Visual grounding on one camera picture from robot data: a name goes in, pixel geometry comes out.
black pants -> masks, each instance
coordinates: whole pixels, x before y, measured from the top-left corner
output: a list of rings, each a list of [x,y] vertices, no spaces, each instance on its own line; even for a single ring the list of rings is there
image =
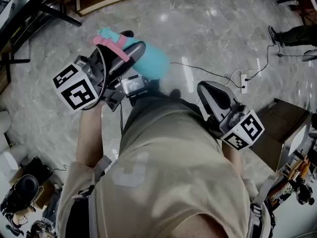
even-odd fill
[[[317,46],[317,25],[297,26],[288,32],[278,33],[278,38],[285,46]]]

person's leg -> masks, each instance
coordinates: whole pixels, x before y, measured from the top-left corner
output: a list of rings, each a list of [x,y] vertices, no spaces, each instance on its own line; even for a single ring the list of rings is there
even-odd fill
[[[285,46],[300,46],[311,44],[310,26],[297,26],[287,32],[277,34],[278,41]]]

sleeve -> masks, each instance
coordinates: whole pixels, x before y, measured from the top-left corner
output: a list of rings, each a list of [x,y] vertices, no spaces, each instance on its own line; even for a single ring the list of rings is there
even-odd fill
[[[90,186],[94,177],[94,171],[78,162],[73,162],[67,168],[67,177],[61,193],[56,217],[56,232],[59,237],[65,237],[67,220],[74,200],[72,196],[78,191]]]

power strip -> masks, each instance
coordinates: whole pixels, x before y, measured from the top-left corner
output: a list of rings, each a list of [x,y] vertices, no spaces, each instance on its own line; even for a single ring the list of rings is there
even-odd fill
[[[248,93],[248,82],[246,81],[247,75],[246,74],[241,74],[240,75],[240,82],[241,82],[241,87],[244,86],[244,88],[241,89],[241,93]]]

